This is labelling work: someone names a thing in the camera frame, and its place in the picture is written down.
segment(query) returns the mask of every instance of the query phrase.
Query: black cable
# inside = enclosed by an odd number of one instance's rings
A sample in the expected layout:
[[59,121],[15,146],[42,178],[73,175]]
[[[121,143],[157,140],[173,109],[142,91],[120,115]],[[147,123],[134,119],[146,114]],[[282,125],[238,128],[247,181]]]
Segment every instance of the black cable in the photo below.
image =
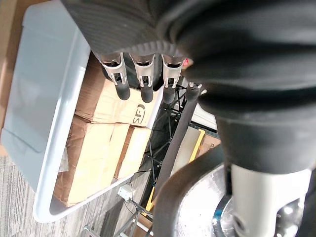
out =
[[126,205],[126,201],[124,200],[124,205],[126,206],[126,208],[127,208],[127,210],[132,214],[132,215],[134,215],[134,213],[133,212],[131,212],[131,210],[129,210],[129,208],[127,207],[127,205]]
[[136,212],[138,213],[138,208],[137,208],[137,206],[135,205],[135,203],[134,203],[134,194],[133,194],[133,185],[132,185],[132,183],[130,182],[130,181],[128,181],[128,182],[126,182],[127,184],[129,183],[130,184],[130,187],[131,187],[131,189],[132,189],[132,203],[134,204],[134,206],[135,206],[135,208],[136,208]]
[[137,171],[137,172],[135,172],[135,174],[136,174],[136,173],[145,173],[145,172],[152,172],[152,170]]

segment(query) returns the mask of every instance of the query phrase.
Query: metal rod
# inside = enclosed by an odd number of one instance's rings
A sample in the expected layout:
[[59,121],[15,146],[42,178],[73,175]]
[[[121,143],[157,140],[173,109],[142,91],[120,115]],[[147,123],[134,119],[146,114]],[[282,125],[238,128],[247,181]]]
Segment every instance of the metal rod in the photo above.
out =
[[151,159],[151,162],[152,162],[152,174],[153,174],[153,186],[154,186],[156,184],[154,161]]
[[154,236],[154,233],[152,232],[152,229],[153,229],[153,225],[150,226],[150,228],[148,229],[148,231],[147,231],[145,237],[149,237],[149,235]]
[[170,113],[168,113],[168,124],[169,124],[169,138],[171,139],[171,121],[170,121]]
[[134,203],[134,204],[137,206],[137,209],[138,209],[140,212],[145,212],[150,218],[153,219],[154,215],[153,215],[151,212],[147,211],[145,208],[143,208],[141,205],[139,205],[139,204],[138,204],[137,202],[135,202],[134,200],[131,200],[131,199],[130,199],[130,201],[131,201],[132,203]]
[[153,157],[155,157],[155,156],[157,156],[158,155],[158,153],[160,152],[160,151],[162,151],[163,149],[164,149],[164,147],[165,146],[167,146],[168,144],[170,144],[170,142],[168,141],[168,142],[166,142],[165,144],[163,144],[157,151],[155,151],[155,153],[154,153],[154,155],[153,155]]
[[178,105],[179,105],[179,110],[181,109],[181,105],[180,105],[180,100],[178,100]]
[[126,228],[128,227],[128,225],[130,224],[130,222],[133,221],[133,219],[135,218],[135,216],[137,215],[137,213],[134,213],[129,219],[128,221],[113,235],[113,237],[118,237],[120,235],[120,233],[124,232],[126,230]]
[[89,233],[91,237],[100,237],[97,233],[95,233],[93,230],[89,229],[88,225],[85,225],[83,228],[85,231]]
[[132,229],[131,229],[130,234],[129,234],[131,237],[133,237],[133,235],[134,235],[134,231],[135,231],[135,228],[136,228],[136,225],[137,225],[137,221],[138,221],[139,215],[140,215],[140,213],[137,212],[137,215],[136,215],[136,218],[135,218],[135,222],[133,223]]
[[161,164],[161,161],[159,161],[159,160],[153,158],[152,156],[150,156],[150,155],[146,155],[146,156],[147,156],[148,158],[150,158],[151,160],[156,161],[158,164]]
[[149,139],[148,143],[149,143],[150,156],[152,157],[153,156],[153,152],[152,152],[152,144],[150,142],[150,139]]

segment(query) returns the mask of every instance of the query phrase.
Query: gray carpet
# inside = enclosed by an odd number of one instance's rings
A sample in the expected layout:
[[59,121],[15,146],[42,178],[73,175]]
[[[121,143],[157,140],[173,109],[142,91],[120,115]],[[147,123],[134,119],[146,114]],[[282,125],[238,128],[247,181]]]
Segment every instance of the gray carpet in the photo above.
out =
[[[149,173],[137,176],[132,183],[136,191],[134,198],[140,200]],[[128,210],[117,196],[118,189],[112,189],[59,221],[37,223],[32,216],[33,190],[10,158],[0,157],[0,237],[86,237],[82,232],[85,225],[97,233],[101,229],[113,233],[129,218]],[[111,224],[102,228],[106,216]]]

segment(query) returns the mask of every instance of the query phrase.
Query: metal stand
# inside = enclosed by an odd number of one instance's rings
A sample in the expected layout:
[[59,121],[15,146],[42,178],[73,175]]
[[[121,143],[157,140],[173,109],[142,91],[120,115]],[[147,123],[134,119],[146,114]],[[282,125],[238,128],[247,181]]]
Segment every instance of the metal stand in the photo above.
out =
[[[158,121],[160,121],[163,117],[165,117],[165,113],[168,114],[168,132],[169,132],[169,139],[168,141],[163,144],[161,147],[159,147],[158,149],[156,149],[155,151],[153,151],[152,149],[152,144],[151,144],[151,140],[149,139],[149,151],[145,153],[145,156],[147,158],[149,158],[151,160],[152,163],[152,174],[153,174],[153,187],[156,185],[156,175],[155,175],[155,170],[154,170],[154,162],[157,163],[158,167],[161,167],[162,165],[162,160],[158,160],[157,156],[158,154],[166,147],[169,146],[170,141],[173,137],[173,132],[171,130],[171,118],[175,119],[176,121],[179,121],[180,116],[182,114],[183,108],[187,102],[186,98],[185,98],[185,93],[183,93],[180,96],[179,91],[180,90],[185,90],[186,88],[181,86],[181,85],[177,85],[176,86],[176,94],[177,94],[177,99],[175,101],[173,101],[171,104],[168,105],[168,108],[163,108],[164,113],[162,115],[160,115],[157,119],[156,119],[156,123]],[[175,104],[178,104],[179,109],[174,109],[173,107],[175,106]],[[156,130],[155,128],[152,129],[152,131],[158,131],[158,132],[166,132],[164,130]]]

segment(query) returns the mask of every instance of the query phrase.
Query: robotic finger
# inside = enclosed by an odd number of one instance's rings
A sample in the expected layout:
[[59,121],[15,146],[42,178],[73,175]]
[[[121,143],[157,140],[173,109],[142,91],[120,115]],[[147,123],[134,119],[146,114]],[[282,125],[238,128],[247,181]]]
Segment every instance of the robotic finger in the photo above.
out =
[[178,83],[184,57],[162,56],[163,62],[163,101],[166,104],[172,103],[175,96],[175,88]]
[[114,53],[103,56],[100,62],[112,79],[119,98],[121,100],[127,100],[130,96],[130,90],[126,76],[123,53]]
[[155,55],[137,56],[130,54],[140,84],[142,100],[150,103],[153,100],[153,79]]

